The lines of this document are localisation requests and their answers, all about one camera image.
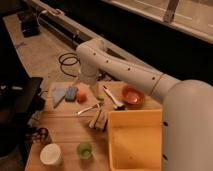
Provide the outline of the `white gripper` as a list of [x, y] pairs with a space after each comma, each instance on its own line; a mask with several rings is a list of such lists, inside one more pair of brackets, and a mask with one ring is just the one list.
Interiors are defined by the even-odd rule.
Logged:
[[91, 85], [90, 90], [96, 99], [99, 98], [99, 86], [96, 83], [98, 79], [98, 74], [98, 70], [94, 70], [93, 72], [89, 72], [87, 70], [80, 70], [78, 76], [79, 80], [82, 83]]

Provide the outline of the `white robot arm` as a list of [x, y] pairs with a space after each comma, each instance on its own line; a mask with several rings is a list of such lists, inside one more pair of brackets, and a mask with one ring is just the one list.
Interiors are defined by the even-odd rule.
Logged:
[[94, 85], [103, 70], [158, 104], [161, 171], [213, 171], [212, 85], [196, 79], [180, 80], [114, 57], [99, 38], [78, 45], [77, 55], [83, 83]]

